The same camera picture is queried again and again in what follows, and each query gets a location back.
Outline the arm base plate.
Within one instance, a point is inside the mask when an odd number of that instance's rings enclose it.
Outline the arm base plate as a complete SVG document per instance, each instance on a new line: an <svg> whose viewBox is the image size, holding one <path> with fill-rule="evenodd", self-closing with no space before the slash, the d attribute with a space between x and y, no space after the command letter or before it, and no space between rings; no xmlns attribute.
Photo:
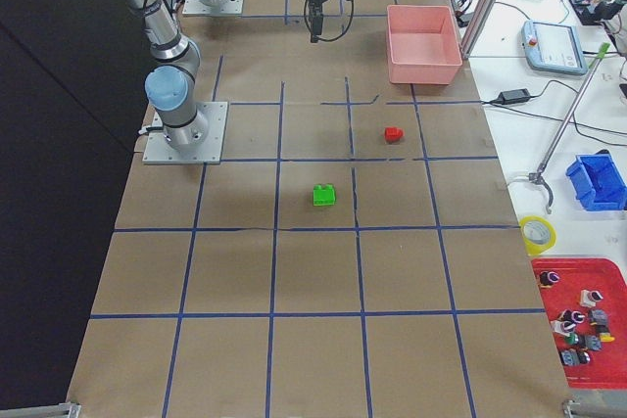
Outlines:
<svg viewBox="0 0 627 418"><path fill-rule="evenodd" d="M220 164L229 104L196 102L197 114L188 125L167 127L154 112L146 127L142 161L146 164Z"/></svg>
<svg viewBox="0 0 627 418"><path fill-rule="evenodd" d="M184 17L238 17L243 13L244 0L185 0Z"/></svg>

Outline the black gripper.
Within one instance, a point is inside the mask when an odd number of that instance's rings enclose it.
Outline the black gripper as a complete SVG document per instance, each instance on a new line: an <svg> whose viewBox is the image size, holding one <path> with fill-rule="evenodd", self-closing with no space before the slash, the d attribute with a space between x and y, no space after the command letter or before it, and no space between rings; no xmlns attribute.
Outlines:
<svg viewBox="0 0 627 418"><path fill-rule="evenodd" d="M308 17L310 26L310 42L319 40L323 30L323 4L328 0L305 0L304 15Z"/></svg>

